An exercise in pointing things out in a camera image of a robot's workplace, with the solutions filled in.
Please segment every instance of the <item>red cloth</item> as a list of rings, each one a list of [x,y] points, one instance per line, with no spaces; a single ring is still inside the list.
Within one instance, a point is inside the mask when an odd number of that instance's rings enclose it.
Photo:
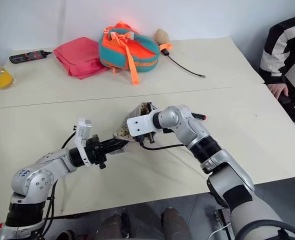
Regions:
[[[58,46],[54,54],[68,75],[78,79],[108,69],[100,62],[99,43],[84,36]]]

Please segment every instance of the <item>orange and teal bag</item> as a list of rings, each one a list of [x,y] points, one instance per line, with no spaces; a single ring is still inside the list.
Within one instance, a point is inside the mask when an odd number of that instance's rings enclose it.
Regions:
[[[119,22],[104,29],[99,40],[100,62],[116,72],[117,68],[129,69],[132,84],[140,84],[138,72],[155,68],[160,51],[171,50],[171,44],[158,45],[152,38],[135,32],[129,25]]]

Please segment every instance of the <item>white table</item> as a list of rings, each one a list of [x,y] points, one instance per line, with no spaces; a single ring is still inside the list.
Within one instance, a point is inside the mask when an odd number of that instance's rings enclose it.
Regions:
[[[59,149],[78,117],[106,140],[141,102],[160,109],[185,104],[208,116],[203,124],[250,174],[255,184],[295,176],[295,125],[265,85],[135,97],[38,104],[0,109],[0,222],[6,219],[11,178],[20,168]],[[159,134],[159,145],[176,144]],[[208,192],[207,176],[184,147],[148,151],[137,144],[107,155],[107,168],[81,167],[58,182],[55,215],[68,215]]]
[[[5,68],[15,78],[15,85],[0,90],[0,108],[198,91],[263,83],[229,37],[192,39],[172,42],[170,55],[191,71],[176,66],[166,56],[159,57],[156,68],[139,73],[140,85],[133,86],[129,71],[113,74],[111,70],[79,80],[49,55],[45,59],[13,64]],[[15,51],[13,55],[32,50]]]

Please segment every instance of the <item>gray floor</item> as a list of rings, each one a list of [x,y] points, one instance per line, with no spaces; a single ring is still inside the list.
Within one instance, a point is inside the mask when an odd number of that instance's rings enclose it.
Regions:
[[[256,186],[256,194],[270,204],[285,222],[295,226],[295,178],[259,184]],[[71,216],[71,219],[56,219],[46,240],[55,240],[64,230],[73,230],[76,235],[91,233],[93,238],[102,221],[122,212],[129,214],[136,237],[163,240],[160,216],[167,207],[176,208],[180,212],[195,240],[206,240],[211,232],[220,228],[214,211],[221,207],[210,194],[202,193],[88,212]],[[223,231],[212,238],[225,239],[227,237]]]

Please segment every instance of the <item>hand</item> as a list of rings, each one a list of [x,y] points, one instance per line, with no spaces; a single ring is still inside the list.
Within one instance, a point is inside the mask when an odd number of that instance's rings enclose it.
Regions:
[[[289,96],[289,89],[288,86],[285,83],[275,83],[275,84],[268,84],[268,89],[271,91],[271,93],[274,95],[276,100],[279,99],[279,96],[283,92],[285,96]]]

